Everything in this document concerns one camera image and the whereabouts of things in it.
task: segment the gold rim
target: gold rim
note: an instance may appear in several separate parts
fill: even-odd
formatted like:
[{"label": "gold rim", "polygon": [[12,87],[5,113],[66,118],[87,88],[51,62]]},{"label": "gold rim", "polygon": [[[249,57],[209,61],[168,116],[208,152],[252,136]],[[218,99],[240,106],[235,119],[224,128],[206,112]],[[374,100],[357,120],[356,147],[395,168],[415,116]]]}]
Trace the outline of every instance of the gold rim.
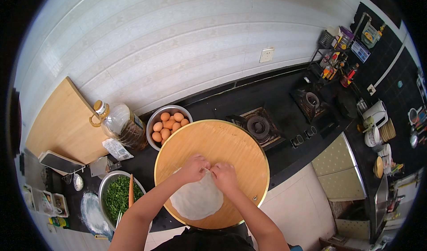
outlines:
[{"label": "gold rim", "polygon": [[[172,134],[172,135],[171,135],[171,136],[170,136],[170,137],[169,137],[169,138],[164,142],[163,146],[160,148],[160,151],[159,151],[159,153],[158,153],[158,155],[157,155],[157,158],[156,158],[156,164],[154,165],[154,185],[156,185],[156,186],[157,186],[157,178],[156,178],[157,162],[158,162],[158,160],[159,160],[160,153],[163,151],[163,147],[166,145],[166,143],[169,141],[169,139],[171,139],[174,135],[178,134],[178,132],[179,132],[180,130],[185,129],[185,128],[187,128],[188,126],[191,126],[191,125],[194,125],[194,124],[197,124],[197,123],[211,122],[211,121],[230,124],[230,125],[232,125],[232,126],[235,126],[235,127],[239,128],[239,129],[241,129],[242,131],[246,132],[246,133],[247,133],[247,134],[248,134],[248,135],[249,135],[249,136],[250,136],[250,137],[251,137],[251,138],[252,138],[252,139],[257,143],[258,147],[260,148],[261,152],[263,153],[264,160],[265,160],[265,162],[266,162],[266,167],[267,167],[267,176],[268,176],[268,177],[267,177],[267,185],[266,185],[266,189],[265,189],[265,191],[264,191],[264,195],[263,195],[263,197],[261,198],[261,200],[259,201],[259,203],[258,203],[258,205],[257,205],[257,207],[260,207],[260,205],[263,203],[263,201],[264,201],[264,199],[265,199],[265,197],[266,197],[266,195],[267,195],[268,186],[269,186],[269,184],[270,184],[270,167],[269,167],[269,165],[268,165],[267,156],[266,156],[266,154],[265,154],[265,152],[264,152],[264,149],[261,147],[261,145],[259,144],[259,142],[255,139],[255,137],[254,137],[254,136],[252,136],[252,134],[250,134],[247,130],[243,129],[242,127],[239,127],[239,126],[237,126],[236,124],[231,123],[231,122],[228,122],[228,121],[225,121],[225,120],[220,120],[220,119],[203,119],[203,120],[194,121],[194,122],[192,122],[192,123],[189,123],[188,125],[185,125],[184,127],[179,128],[179,130],[177,130],[174,134]],[[168,208],[165,204],[164,204],[163,206],[164,206],[164,208],[166,208],[166,210],[169,212],[169,214],[171,214],[171,215],[172,215],[176,220],[178,220],[179,222],[181,222],[181,223],[182,223],[182,224],[184,224],[184,225],[194,227],[194,226],[192,226],[192,225],[189,225],[187,222],[185,222],[185,221],[181,220],[179,217],[177,217],[174,213],[172,213],[172,211],[170,211],[170,210],[169,210],[169,208]],[[244,219],[243,219],[242,221],[240,221],[240,222],[238,222],[238,223],[234,224],[232,227],[234,227],[234,226],[238,226],[238,225],[242,224],[243,222],[245,222],[245,220],[244,220]]]}]

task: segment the white kettle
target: white kettle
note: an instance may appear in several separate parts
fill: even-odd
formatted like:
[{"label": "white kettle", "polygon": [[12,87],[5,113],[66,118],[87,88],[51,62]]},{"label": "white kettle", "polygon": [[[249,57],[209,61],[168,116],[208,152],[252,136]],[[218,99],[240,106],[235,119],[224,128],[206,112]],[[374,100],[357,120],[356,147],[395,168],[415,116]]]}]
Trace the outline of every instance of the white kettle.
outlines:
[{"label": "white kettle", "polygon": [[374,118],[374,124],[378,128],[386,124],[386,122],[389,120],[389,116],[387,115],[386,105],[383,101],[378,100],[376,104],[363,113],[363,119],[367,119],[370,116]]}]

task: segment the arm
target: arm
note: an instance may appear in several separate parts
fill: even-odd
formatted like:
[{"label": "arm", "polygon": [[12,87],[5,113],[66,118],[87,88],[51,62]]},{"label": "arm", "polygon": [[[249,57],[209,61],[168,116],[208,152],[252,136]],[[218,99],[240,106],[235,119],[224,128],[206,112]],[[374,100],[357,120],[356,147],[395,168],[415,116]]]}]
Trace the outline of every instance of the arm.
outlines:
[{"label": "arm", "polygon": [[181,186],[199,181],[205,176],[202,168],[211,168],[211,164],[204,157],[196,154],[177,173],[172,174],[139,198],[123,215],[109,250],[143,250],[150,222],[166,200]]},{"label": "arm", "polygon": [[232,201],[242,215],[257,240],[259,250],[288,251],[288,244],[280,229],[239,189],[233,165],[218,163],[211,168],[211,172],[218,189]]}]

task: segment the electrical outlet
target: electrical outlet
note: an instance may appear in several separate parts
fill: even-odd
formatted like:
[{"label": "electrical outlet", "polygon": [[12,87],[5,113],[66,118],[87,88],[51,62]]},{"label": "electrical outlet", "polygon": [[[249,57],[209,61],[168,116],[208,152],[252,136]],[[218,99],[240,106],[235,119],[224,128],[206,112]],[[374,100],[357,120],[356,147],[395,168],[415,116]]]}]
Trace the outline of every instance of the electrical outlet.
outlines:
[{"label": "electrical outlet", "polygon": [[369,87],[367,88],[369,94],[372,96],[377,90],[375,89],[375,87],[371,84],[369,85]]},{"label": "electrical outlet", "polygon": [[273,60],[274,48],[264,49],[261,51],[260,63]]}]

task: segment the dough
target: dough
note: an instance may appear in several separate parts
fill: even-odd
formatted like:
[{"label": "dough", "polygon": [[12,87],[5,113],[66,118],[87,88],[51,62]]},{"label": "dough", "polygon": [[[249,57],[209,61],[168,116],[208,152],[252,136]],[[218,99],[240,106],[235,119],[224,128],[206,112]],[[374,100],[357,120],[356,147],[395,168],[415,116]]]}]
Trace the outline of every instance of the dough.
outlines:
[{"label": "dough", "polygon": [[224,195],[216,187],[212,173],[207,169],[205,171],[203,179],[185,184],[170,197],[172,206],[184,218],[204,219],[220,210],[224,203]]}]

